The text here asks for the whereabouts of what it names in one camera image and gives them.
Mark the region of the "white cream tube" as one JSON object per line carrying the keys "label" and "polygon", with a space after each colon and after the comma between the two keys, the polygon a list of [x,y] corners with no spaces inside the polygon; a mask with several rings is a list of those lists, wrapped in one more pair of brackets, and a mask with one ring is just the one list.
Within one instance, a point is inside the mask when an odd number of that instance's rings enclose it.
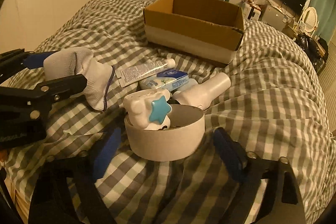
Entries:
{"label": "white cream tube", "polygon": [[117,69],[116,76],[120,87],[124,88],[128,85],[146,79],[157,73],[173,69],[176,66],[174,59],[164,59],[155,62],[144,63],[128,67],[126,69]]}

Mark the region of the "white grey sock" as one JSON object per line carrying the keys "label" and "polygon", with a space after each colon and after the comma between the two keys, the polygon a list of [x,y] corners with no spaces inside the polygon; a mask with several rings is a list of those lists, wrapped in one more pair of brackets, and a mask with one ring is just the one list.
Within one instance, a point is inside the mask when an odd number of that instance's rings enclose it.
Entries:
{"label": "white grey sock", "polygon": [[46,80],[83,75],[87,79],[83,94],[96,111],[108,107],[108,89],[114,77],[112,65],[97,61],[93,52],[85,47],[72,47],[53,53],[43,61]]}

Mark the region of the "black bag on desk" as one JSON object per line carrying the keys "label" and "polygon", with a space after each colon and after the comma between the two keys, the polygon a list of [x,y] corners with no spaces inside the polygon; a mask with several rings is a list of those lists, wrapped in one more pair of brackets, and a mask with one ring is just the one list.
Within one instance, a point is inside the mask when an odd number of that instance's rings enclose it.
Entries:
{"label": "black bag on desk", "polygon": [[319,76],[326,67],[329,57],[327,42],[323,38],[315,40],[306,34],[298,34],[295,42],[307,54],[315,72]]}

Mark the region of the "white storage drawer unit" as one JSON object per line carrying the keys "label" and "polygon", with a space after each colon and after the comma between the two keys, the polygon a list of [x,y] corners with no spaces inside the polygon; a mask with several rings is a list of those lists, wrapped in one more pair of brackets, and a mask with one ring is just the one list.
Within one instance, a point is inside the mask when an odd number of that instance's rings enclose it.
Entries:
{"label": "white storage drawer unit", "polygon": [[241,4],[243,11],[243,18],[248,20],[259,20],[261,15],[261,9],[253,3],[243,2]]}

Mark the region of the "green curtain at window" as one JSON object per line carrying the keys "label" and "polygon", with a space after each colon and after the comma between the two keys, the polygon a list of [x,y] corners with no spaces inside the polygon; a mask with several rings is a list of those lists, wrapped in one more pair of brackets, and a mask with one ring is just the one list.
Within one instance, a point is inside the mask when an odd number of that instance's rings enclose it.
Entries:
{"label": "green curtain at window", "polygon": [[310,6],[316,9],[318,15],[315,34],[329,43],[335,31],[335,0],[311,0]]}

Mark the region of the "white tape roll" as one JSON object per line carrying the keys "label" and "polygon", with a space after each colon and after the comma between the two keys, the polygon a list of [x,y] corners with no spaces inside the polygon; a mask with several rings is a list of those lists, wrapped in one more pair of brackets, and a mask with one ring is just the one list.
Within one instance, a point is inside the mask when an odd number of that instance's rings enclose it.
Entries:
{"label": "white tape roll", "polygon": [[169,113],[170,128],[143,130],[131,125],[129,116],[124,119],[131,150],[150,161],[175,161],[193,154],[205,134],[205,115],[194,106],[172,106]]}

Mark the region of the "brown cardboard box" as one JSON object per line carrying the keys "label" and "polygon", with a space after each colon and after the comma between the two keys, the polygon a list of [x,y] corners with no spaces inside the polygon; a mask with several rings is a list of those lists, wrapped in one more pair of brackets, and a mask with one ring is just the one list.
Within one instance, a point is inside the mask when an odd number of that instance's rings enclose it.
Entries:
{"label": "brown cardboard box", "polygon": [[242,9],[221,0],[157,0],[143,10],[149,42],[229,64],[244,35]]}

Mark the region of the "grey mini fridge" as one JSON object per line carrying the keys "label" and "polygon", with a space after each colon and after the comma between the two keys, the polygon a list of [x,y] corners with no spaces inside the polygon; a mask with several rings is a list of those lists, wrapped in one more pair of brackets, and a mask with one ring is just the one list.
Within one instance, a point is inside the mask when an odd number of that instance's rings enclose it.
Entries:
{"label": "grey mini fridge", "polygon": [[272,26],[280,32],[286,25],[285,15],[271,5],[261,6],[260,21]]}

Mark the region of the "white oval vanity mirror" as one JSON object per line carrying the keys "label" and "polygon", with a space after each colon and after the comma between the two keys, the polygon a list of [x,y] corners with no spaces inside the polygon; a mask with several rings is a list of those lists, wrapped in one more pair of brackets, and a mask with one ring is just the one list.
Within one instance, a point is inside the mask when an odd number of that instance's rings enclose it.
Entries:
{"label": "white oval vanity mirror", "polygon": [[306,33],[314,32],[318,27],[318,14],[314,7],[308,7],[301,15],[300,28]]}

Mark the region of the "white plastic bottle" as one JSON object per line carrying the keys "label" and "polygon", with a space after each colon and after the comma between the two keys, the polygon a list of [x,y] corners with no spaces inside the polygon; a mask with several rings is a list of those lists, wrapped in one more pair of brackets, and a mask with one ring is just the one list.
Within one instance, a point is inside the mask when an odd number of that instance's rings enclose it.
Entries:
{"label": "white plastic bottle", "polygon": [[230,78],[221,72],[202,84],[194,85],[182,92],[175,92],[173,99],[180,105],[189,105],[206,110],[211,102],[229,89],[230,86]]}

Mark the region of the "white toy with blue star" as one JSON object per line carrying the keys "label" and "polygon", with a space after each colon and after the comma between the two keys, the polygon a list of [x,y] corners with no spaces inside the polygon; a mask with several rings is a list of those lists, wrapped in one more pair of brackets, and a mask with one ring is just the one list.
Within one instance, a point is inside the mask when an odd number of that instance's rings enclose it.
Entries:
{"label": "white toy with blue star", "polygon": [[128,94],[123,99],[130,124],[142,130],[162,130],[170,127],[172,107],[167,89],[146,89]]}

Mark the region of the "blue Vinda tissue pack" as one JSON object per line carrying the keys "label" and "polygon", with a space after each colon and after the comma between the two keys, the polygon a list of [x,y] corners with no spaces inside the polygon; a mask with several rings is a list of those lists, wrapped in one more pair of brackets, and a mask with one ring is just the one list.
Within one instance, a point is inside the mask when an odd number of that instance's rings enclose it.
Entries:
{"label": "blue Vinda tissue pack", "polygon": [[142,89],[167,89],[169,92],[184,91],[198,82],[189,77],[186,72],[176,69],[169,69],[164,72],[157,73],[139,82]]}

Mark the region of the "grey checkered duvet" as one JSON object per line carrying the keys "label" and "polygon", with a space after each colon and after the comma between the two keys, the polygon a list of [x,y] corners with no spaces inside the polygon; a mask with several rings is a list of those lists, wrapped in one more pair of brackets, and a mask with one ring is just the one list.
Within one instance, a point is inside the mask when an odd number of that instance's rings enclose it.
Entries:
{"label": "grey checkered duvet", "polygon": [[38,46],[39,52],[86,47],[96,59],[127,68],[172,58],[203,82],[224,72],[231,87],[205,112],[206,133],[191,156],[153,162],[135,155],[127,138],[96,187],[118,223],[217,223],[235,182],[215,152],[222,127],[261,158],[287,157],[301,192],[307,223],[314,223],[335,194],[335,137],[324,94],[305,52],[290,38],[246,20],[245,34],[225,68],[150,46],[143,9],[155,0],[91,0]]}

